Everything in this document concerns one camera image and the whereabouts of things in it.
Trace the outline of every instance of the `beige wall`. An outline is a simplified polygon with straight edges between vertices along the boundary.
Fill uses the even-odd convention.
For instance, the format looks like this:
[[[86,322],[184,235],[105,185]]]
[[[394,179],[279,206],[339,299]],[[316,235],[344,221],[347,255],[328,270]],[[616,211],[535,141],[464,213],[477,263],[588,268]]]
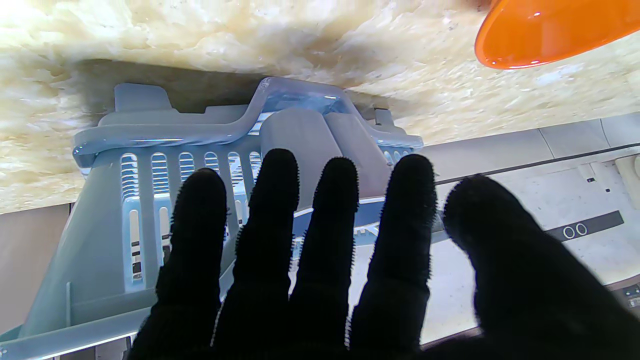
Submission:
[[[0,334],[27,317],[68,214],[65,204],[0,215]]]

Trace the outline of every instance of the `light blue basket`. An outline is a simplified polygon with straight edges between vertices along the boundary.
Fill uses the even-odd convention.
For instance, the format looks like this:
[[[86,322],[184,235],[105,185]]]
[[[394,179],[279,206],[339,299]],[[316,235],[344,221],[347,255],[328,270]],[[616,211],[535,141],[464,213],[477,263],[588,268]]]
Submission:
[[[214,169],[227,187],[224,294],[233,281],[233,240],[270,149],[289,149],[298,160],[300,240],[330,158],[347,156],[358,169],[358,234],[377,225],[393,164],[422,147],[420,137],[393,125],[388,110],[376,110],[370,124],[341,89],[284,78],[263,79],[249,105],[211,106],[203,114],[179,113],[158,86],[120,84],[115,105],[74,138],[86,184],[27,320],[0,336],[2,360],[45,359],[135,334],[156,301],[172,205],[196,169]]]

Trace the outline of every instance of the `black glove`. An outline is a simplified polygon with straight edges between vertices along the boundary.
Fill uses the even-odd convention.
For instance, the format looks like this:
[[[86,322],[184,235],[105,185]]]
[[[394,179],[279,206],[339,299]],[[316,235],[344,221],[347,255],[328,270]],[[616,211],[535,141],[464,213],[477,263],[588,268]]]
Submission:
[[[172,253],[156,286],[158,301],[129,359],[633,354],[640,329],[636,319],[557,240],[545,235],[507,190],[485,177],[460,183],[444,218],[447,232],[476,269],[475,305],[484,333],[424,352],[419,338],[429,298],[436,209],[433,169],[426,158],[405,156],[395,166],[368,281],[347,331],[358,208],[352,162],[335,158],[324,168],[290,297],[293,213],[298,207],[294,156],[275,149],[264,157],[250,217],[236,243],[234,283],[220,309],[226,203],[224,184],[212,170],[201,169],[182,185],[173,213]],[[515,300],[522,288],[528,296]],[[576,293],[582,294],[578,300]]]

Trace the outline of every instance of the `osb board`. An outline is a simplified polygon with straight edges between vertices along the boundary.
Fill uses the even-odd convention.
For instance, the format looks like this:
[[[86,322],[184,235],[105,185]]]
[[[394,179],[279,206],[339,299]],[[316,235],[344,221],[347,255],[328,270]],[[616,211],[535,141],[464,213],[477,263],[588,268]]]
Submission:
[[[71,138],[124,81],[162,85],[181,111],[245,102],[264,76],[329,83],[426,144],[640,111],[640,34],[498,71],[473,51],[486,1],[344,3],[5,2],[0,213],[77,198]]]

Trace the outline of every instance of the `orange lid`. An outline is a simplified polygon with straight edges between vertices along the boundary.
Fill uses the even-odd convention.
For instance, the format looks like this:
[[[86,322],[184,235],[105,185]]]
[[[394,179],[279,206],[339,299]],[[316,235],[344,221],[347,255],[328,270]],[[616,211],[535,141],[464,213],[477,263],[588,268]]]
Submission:
[[[476,56],[495,69],[569,58],[640,29],[640,0],[493,0]]]

